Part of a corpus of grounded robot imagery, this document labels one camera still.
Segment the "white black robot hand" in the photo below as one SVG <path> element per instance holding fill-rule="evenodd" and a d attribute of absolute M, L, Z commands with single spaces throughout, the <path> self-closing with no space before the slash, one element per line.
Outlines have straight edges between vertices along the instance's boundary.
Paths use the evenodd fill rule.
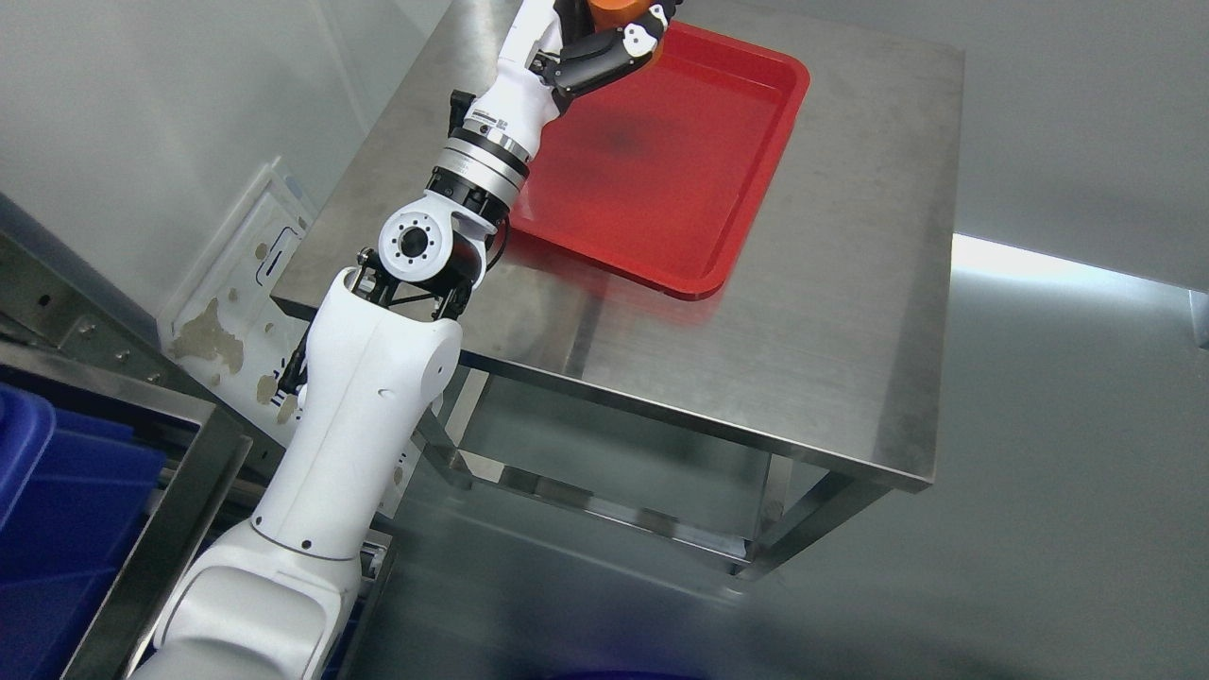
<path fill-rule="evenodd" d="M 494 81 L 465 113 L 465 136 L 534 159 L 540 129 L 571 103 L 656 59 L 669 27 L 661 36 L 636 27 L 592 35 L 588 1 L 522 2 L 497 57 Z"/>

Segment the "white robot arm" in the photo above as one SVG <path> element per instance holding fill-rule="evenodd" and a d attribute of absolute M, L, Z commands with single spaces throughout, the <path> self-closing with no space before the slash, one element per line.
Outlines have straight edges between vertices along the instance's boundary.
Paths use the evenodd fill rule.
<path fill-rule="evenodd" d="M 164 603 L 135 679 L 318 679 L 363 583 L 360 551 L 410 436 L 452 379 L 457 323 L 530 154 L 458 126 L 423 197 L 330 284 L 306 338 L 302 415 L 264 497 Z"/>

